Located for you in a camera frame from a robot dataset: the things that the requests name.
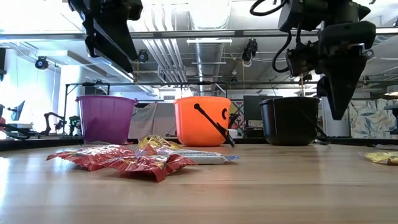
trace black bucket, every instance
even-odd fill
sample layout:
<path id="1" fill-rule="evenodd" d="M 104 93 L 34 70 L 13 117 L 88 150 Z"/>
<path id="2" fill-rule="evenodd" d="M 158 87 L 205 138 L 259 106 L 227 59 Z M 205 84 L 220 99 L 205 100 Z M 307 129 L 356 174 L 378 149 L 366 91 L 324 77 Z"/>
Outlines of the black bucket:
<path id="1" fill-rule="evenodd" d="M 306 146 L 317 138 L 319 99 L 286 97 L 260 103 L 264 135 L 278 146 Z"/>

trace ventilation duct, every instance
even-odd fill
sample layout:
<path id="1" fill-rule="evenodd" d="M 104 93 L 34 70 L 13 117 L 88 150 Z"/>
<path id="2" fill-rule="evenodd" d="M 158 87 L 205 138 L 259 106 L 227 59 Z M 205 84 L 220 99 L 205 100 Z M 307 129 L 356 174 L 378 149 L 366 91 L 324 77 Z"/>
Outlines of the ventilation duct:
<path id="1" fill-rule="evenodd" d="M 190 17 L 193 30 L 225 30 L 228 28 L 231 14 L 230 0 L 190 0 Z M 224 45 L 216 43 L 195 44 L 195 55 L 198 64 L 200 81 L 216 81 L 211 76 L 217 76 L 220 64 L 209 65 L 201 63 L 220 62 L 223 56 Z M 213 86 L 200 86 L 200 94 L 212 95 Z"/>

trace computer monitor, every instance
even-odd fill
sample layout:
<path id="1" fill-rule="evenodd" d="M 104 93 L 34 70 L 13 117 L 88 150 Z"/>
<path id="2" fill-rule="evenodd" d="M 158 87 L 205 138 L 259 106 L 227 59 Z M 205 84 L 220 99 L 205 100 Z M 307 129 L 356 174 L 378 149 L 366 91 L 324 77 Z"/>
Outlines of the computer monitor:
<path id="1" fill-rule="evenodd" d="M 261 121 L 260 102 L 282 98 L 282 96 L 243 96 L 243 113 L 245 121 Z"/>

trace purple bucket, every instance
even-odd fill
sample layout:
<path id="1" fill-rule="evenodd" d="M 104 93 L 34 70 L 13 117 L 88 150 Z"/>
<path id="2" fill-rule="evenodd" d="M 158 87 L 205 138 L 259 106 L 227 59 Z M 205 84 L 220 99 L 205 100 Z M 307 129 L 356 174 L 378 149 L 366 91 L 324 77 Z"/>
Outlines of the purple bucket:
<path id="1" fill-rule="evenodd" d="M 78 96 L 81 131 L 85 142 L 103 141 L 124 144 L 137 100 L 118 96 Z"/>

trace packaging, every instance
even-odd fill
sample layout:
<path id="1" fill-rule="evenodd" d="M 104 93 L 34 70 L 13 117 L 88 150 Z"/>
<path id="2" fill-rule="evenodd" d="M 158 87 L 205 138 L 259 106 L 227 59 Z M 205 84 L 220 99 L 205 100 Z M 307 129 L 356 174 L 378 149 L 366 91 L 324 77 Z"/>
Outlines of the packaging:
<path id="1" fill-rule="evenodd" d="M 119 157 L 101 162 L 99 165 L 117 169 L 119 171 L 154 175 L 156 177 L 156 181 L 160 182 L 169 174 L 172 174 L 187 165 L 195 165 L 195 163 L 190 159 L 179 155 L 169 155 Z"/>
<path id="2" fill-rule="evenodd" d="M 98 163 L 122 156 L 134 156 L 134 152 L 119 145 L 87 145 L 76 150 L 49 155 L 46 161 L 60 157 L 72 161 L 79 166 L 86 167 L 89 171 L 94 171 L 103 168 Z"/>
<path id="3" fill-rule="evenodd" d="M 361 154 L 377 164 L 398 165 L 398 152 L 370 152 Z"/>
<path id="4" fill-rule="evenodd" d="M 153 148 L 168 146 L 171 149 L 181 149 L 181 147 L 177 143 L 172 141 L 166 141 L 164 138 L 157 135 L 147 136 L 144 137 L 143 139 L 140 139 L 139 141 L 140 149 L 143 149 L 147 145 L 150 145 Z"/>
<path id="5" fill-rule="evenodd" d="M 224 156 L 218 152 L 194 151 L 188 149 L 172 149 L 168 146 L 152 147 L 146 145 L 144 148 L 136 151 L 137 156 L 153 156 L 153 155 L 180 155 L 186 157 L 196 164 L 224 164 L 225 162 L 239 159 L 238 156 Z"/>

